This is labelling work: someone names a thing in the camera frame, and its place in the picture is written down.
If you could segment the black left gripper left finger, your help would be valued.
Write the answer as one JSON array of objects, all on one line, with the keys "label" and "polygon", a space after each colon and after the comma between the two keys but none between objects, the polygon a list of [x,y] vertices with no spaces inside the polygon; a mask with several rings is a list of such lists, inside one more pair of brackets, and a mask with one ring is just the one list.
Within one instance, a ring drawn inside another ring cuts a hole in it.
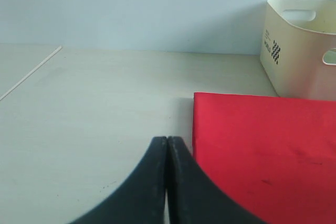
[{"label": "black left gripper left finger", "polygon": [[127,179],[72,223],[164,223],[167,138],[154,137]]}]

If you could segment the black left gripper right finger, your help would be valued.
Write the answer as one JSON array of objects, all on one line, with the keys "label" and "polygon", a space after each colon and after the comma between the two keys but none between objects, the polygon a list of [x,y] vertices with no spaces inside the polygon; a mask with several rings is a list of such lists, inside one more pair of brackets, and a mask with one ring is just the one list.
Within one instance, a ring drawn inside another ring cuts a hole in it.
[{"label": "black left gripper right finger", "polygon": [[166,157],[170,223],[264,223],[210,180],[181,137],[168,137]]}]

